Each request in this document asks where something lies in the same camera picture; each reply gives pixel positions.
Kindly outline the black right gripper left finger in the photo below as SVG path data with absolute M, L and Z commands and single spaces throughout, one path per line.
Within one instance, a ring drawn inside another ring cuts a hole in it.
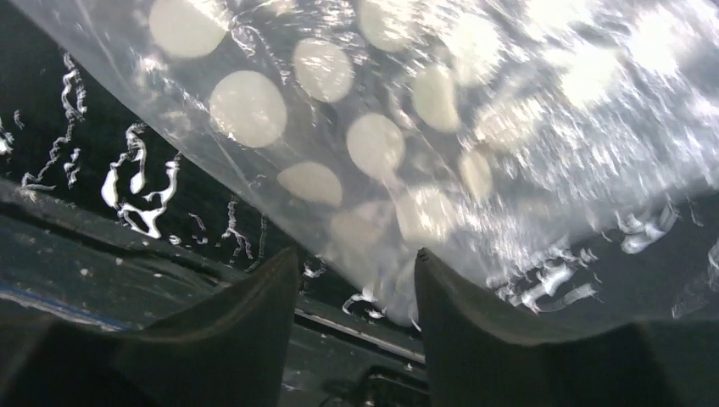
M 298 257 L 142 330 L 98 332 L 52 315 L 1 321 L 4 406 L 274 406 L 281 392 Z

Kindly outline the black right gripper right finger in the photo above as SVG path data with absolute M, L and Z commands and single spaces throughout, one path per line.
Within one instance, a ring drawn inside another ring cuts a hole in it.
M 428 249 L 415 291 L 434 406 L 715 406 L 714 321 L 579 331 L 515 308 Z

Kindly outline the clear polka dot zip bag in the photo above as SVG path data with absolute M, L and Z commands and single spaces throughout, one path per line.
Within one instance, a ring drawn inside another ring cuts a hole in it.
M 431 249 L 533 313 L 681 318 L 716 274 L 714 1 L 18 1 L 401 325 Z

